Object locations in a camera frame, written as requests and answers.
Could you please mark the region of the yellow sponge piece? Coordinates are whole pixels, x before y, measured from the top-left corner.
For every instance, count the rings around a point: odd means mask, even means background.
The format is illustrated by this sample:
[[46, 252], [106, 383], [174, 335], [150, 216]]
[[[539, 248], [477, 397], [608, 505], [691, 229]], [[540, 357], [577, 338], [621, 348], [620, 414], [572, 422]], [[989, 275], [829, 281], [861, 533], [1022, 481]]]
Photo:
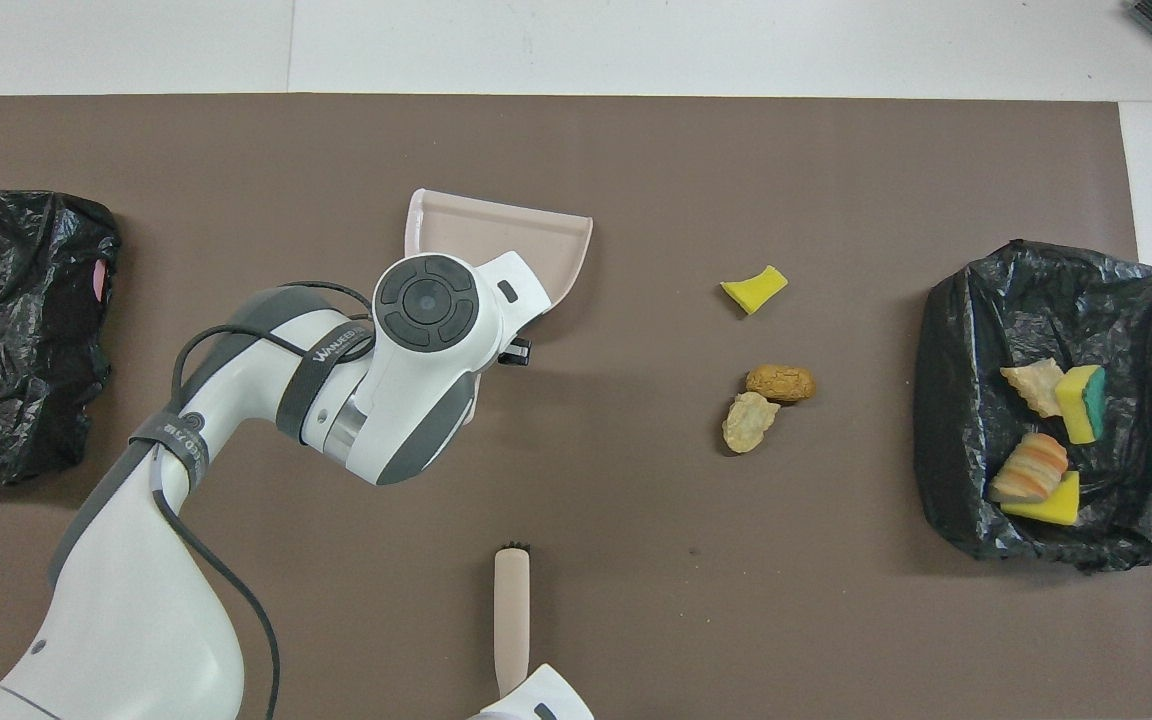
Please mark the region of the yellow sponge piece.
[[1020, 518], [1044, 521], [1060, 526], [1071, 526], [1078, 520], [1082, 509], [1082, 473], [1078, 470], [1064, 471], [1061, 480], [1047, 498], [1039, 502], [1007, 501], [1000, 505], [1001, 510]]
[[1101, 365], [1073, 366], [1056, 384], [1055, 396], [1071, 444], [1091, 445], [1105, 432], [1105, 391]]
[[773, 300], [776, 293], [783, 291], [787, 286], [788, 278], [773, 265], [764, 265], [759, 273], [741, 279], [741, 281], [718, 283], [723, 295], [735, 302], [736, 306], [746, 316], [755, 314], [770, 300]]

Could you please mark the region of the black trash bag bin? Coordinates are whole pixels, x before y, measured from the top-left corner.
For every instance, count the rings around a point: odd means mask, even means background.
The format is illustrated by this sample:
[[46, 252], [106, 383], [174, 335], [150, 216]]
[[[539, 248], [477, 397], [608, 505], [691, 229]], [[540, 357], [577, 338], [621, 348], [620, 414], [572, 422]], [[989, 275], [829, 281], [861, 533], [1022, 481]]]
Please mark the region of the black trash bag bin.
[[[1102, 432], [1068, 448], [1082, 475], [1069, 526], [1016, 518], [987, 492], [1025, 433], [1068, 442], [1002, 376], [1044, 359], [1106, 376]], [[938, 283], [916, 350], [914, 473], [929, 525], [973, 559], [1152, 564], [1152, 266], [1014, 241]]]

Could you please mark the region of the brown round bread piece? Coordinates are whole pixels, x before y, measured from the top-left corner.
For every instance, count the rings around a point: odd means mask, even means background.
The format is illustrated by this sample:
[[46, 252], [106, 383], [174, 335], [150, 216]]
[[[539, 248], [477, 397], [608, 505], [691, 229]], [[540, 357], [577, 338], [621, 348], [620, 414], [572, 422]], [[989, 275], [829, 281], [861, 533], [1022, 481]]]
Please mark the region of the brown round bread piece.
[[761, 364], [745, 376], [745, 388], [776, 404], [796, 404], [817, 395], [817, 379], [804, 366]]

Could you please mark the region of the brown table mat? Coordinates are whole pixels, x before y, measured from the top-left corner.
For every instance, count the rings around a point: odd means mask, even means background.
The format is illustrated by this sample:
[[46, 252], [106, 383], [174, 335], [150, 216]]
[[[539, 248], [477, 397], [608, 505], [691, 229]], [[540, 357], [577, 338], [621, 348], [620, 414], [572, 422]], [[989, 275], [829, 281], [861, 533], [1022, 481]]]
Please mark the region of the brown table mat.
[[[1108, 103], [0, 97], [0, 190], [101, 202], [124, 241], [86, 460], [0, 492], [0, 679], [179, 347], [266, 287], [372, 291], [417, 188], [593, 238], [426, 473], [370, 486], [251, 420], [185, 502], [270, 612], [280, 720], [492, 702], [505, 541], [532, 548], [535, 660], [600, 719], [1152, 717], [1152, 564], [970, 559], [914, 479], [929, 290], [1011, 240], [1137, 253]], [[746, 316], [718, 283], [764, 265], [788, 286]], [[761, 364], [817, 393], [735, 454]]]

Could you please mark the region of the black bag bin pink spot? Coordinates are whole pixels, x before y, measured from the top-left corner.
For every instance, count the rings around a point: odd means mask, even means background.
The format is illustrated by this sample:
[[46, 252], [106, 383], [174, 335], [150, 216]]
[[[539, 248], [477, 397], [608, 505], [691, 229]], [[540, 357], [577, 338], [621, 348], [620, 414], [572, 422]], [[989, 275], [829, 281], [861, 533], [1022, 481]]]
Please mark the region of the black bag bin pink spot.
[[83, 460], [120, 250], [100, 202], [0, 190], [0, 488]]

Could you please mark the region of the beige plastic dustpan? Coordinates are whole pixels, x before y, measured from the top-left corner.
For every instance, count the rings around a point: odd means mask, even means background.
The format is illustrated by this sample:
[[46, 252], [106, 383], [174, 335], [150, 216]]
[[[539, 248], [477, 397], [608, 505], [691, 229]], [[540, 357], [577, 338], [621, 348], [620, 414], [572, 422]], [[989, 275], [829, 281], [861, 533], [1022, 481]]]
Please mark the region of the beige plastic dustpan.
[[550, 306], [573, 290], [594, 219], [503, 202], [416, 190], [404, 223], [404, 255], [444, 252], [479, 266], [516, 251], [538, 276]]

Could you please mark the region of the orange striped bread piece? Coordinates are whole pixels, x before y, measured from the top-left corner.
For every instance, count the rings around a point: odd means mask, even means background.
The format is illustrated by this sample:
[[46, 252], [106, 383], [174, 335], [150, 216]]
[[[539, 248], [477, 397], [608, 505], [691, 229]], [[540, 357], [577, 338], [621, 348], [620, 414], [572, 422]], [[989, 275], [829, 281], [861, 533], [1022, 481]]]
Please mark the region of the orange striped bread piece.
[[990, 480], [987, 498], [996, 503], [1041, 503], [1068, 469], [1068, 450], [1055, 438], [1025, 433]]

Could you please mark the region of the pale bread piece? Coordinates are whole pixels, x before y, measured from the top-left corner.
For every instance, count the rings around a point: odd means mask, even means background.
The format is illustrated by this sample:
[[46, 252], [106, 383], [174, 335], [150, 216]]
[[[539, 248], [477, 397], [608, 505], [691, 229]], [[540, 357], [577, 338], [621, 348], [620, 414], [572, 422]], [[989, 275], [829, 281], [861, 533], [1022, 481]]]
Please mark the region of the pale bread piece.
[[998, 372], [1033, 414], [1041, 418], [1062, 415], [1056, 388], [1064, 378], [1064, 369], [1053, 357], [1024, 366], [1001, 366]]
[[781, 406], [755, 391], [733, 397], [730, 409], [719, 429], [728, 450], [748, 454], [755, 450], [776, 419]]

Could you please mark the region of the beige hand brush black bristles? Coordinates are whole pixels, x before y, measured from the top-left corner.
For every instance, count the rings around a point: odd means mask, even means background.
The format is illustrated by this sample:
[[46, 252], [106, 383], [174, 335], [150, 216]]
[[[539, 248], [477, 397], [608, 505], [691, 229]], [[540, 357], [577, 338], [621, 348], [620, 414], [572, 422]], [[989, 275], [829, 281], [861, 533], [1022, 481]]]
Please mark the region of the beige hand brush black bristles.
[[531, 646], [530, 546], [509, 541], [493, 559], [493, 662], [500, 698], [529, 675]]

